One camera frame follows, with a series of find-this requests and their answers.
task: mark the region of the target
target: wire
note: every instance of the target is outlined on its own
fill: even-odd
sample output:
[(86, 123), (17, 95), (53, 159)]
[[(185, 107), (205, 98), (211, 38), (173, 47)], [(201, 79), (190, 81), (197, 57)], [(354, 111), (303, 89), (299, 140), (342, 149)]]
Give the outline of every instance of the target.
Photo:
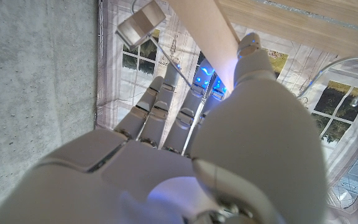
[[(135, 14), (135, 3), (137, 0), (132, 0), (131, 3), (131, 13), (132, 15)], [(176, 64), (175, 62), (173, 62), (173, 60), (168, 56), (168, 54), (164, 51), (164, 49), (160, 46), (160, 44), (158, 44), (158, 42), (154, 39), (154, 37), (152, 37), (149, 34), (149, 38), (150, 40), (154, 43), (154, 45), (161, 50), (161, 52), (164, 54), (164, 56), (168, 59), (168, 61), (173, 65), (173, 67), (175, 67), (175, 70), (179, 73), (179, 75), (185, 80), (186, 84), (191, 87), (191, 83), (186, 79), (186, 77), (184, 76), (184, 74), (182, 74), (182, 72), (179, 69), (178, 64)]]
[[(317, 80), (323, 75), (323, 73), (327, 72), (330, 68), (332, 68), (335, 65), (339, 65), (340, 63), (347, 62), (350, 60), (358, 60), (358, 57), (346, 57), (342, 58), (340, 60), (337, 60), (336, 62), (330, 63), (329, 65), (325, 66), (323, 69), (320, 70), (320, 72), (317, 73), (317, 75), (313, 78), (313, 80), (309, 83), (308, 87), (303, 90), (299, 96), (297, 96), (298, 99), (301, 99), (305, 93), (311, 89), (311, 87), (317, 82)], [(353, 98), (351, 101), (351, 106), (355, 107), (358, 105), (358, 95)]]

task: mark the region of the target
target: blue light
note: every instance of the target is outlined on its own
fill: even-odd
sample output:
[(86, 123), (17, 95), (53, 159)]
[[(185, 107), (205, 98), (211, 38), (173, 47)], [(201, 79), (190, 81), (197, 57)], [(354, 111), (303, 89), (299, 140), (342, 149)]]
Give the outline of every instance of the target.
[(201, 68), (201, 69), (202, 69), (202, 71), (204, 71), (205, 74), (207, 74), (207, 75), (212, 75), (212, 74), (215, 72), (215, 69), (212, 69), (212, 72), (211, 72), (211, 73), (208, 73), (208, 71), (207, 71), (206, 68)]

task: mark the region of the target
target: wooden board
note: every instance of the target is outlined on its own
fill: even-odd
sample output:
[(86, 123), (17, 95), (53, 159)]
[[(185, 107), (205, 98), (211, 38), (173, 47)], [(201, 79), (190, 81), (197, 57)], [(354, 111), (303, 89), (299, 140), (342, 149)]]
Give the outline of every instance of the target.
[(274, 2), (358, 26), (358, 0), (274, 0)]
[(228, 92), (233, 91), (239, 39), (217, 1), (168, 0)]
[(358, 31), (251, 0), (220, 0), (231, 22), (342, 57), (358, 55)]

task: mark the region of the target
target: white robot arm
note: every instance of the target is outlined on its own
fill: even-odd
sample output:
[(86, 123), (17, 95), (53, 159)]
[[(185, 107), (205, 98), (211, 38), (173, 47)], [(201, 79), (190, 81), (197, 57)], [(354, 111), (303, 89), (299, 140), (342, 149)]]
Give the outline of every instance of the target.
[(321, 223), (326, 181), (314, 122), (274, 80), (256, 34), (238, 56), (234, 91), (223, 100), (215, 80), (187, 157), (180, 153), (213, 71), (207, 61), (167, 150), (156, 147), (178, 81), (172, 64), (115, 131), (85, 134), (28, 171), (0, 223)]

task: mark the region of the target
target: concrete wall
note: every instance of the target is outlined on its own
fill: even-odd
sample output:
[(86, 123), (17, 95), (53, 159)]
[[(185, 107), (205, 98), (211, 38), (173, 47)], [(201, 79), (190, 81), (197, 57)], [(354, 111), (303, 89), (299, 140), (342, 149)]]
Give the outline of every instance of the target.
[(0, 0), (0, 203), (40, 157), (94, 128), (97, 1)]

